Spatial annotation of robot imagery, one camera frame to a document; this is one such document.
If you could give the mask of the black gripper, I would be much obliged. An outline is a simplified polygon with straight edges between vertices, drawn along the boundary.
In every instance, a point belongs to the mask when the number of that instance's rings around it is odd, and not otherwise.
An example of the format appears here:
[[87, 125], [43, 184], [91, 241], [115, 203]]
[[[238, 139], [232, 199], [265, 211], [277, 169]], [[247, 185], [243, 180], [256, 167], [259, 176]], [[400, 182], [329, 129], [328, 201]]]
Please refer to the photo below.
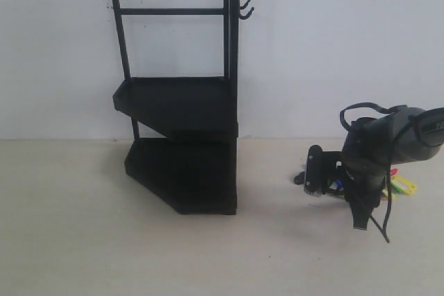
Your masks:
[[360, 203], [380, 203], [393, 140], [393, 119], [358, 118], [351, 123], [341, 120], [341, 125], [348, 132], [341, 151], [345, 199], [354, 201], [350, 203], [353, 228], [366, 231], [370, 215]]

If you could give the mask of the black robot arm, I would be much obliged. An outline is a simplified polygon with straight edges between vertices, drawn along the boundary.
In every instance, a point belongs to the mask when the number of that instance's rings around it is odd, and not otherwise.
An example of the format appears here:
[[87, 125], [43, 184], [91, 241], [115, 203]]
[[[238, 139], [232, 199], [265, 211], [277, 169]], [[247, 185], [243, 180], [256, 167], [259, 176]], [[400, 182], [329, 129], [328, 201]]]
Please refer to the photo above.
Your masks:
[[341, 162], [350, 182], [345, 186], [353, 227], [365, 230], [391, 167], [422, 162], [443, 146], [443, 108], [423, 110], [397, 105], [383, 108], [364, 102], [340, 111], [347, 131]]

